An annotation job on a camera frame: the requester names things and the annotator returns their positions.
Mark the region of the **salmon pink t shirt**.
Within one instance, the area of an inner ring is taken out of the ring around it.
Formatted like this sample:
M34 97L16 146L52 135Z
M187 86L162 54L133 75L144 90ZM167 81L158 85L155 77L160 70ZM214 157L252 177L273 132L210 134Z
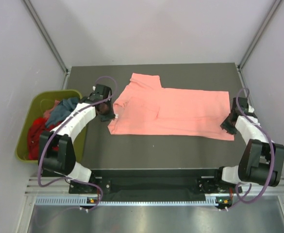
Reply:
M163 88L158 75L133 73L113 104L110 134L186 135L233 141L221 128L230 113L227 91Z

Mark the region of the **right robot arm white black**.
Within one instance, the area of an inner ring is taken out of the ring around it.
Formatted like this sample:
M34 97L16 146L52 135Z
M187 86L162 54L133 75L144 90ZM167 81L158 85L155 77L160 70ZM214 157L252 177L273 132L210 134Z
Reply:
M272 142L260 130L254 108L246 98L233 98L231 112L222 122L221 128L235 135L239 132L246 143L240 163L233 167L220 167L213 179L213 187L218 192L226 191L231 184L256 183L264 185L271 166L271 153L274 152L274 166L269 186L276 187L281 178L284 164L284 145Z

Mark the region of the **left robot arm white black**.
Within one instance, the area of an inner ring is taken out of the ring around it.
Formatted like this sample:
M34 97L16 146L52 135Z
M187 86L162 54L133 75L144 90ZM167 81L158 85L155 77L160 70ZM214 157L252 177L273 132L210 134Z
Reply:
M74 141L87 124L99 117L101 121L115 118L112 89L96 84L93 92L83 97L75 109L51 131L39 138L38 185L46 187L60 179L79 183L85 192L99 189L92 171L77 162Z

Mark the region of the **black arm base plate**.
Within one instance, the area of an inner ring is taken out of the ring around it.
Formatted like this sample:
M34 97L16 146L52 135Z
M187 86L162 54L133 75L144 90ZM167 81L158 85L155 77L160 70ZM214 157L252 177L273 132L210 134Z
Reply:
M235 193L235 185L220 182L214 177L203 178L189 175L181 176L103 176L91 177L90 182L99 186L104 193L120 191L188 191L192 194Z

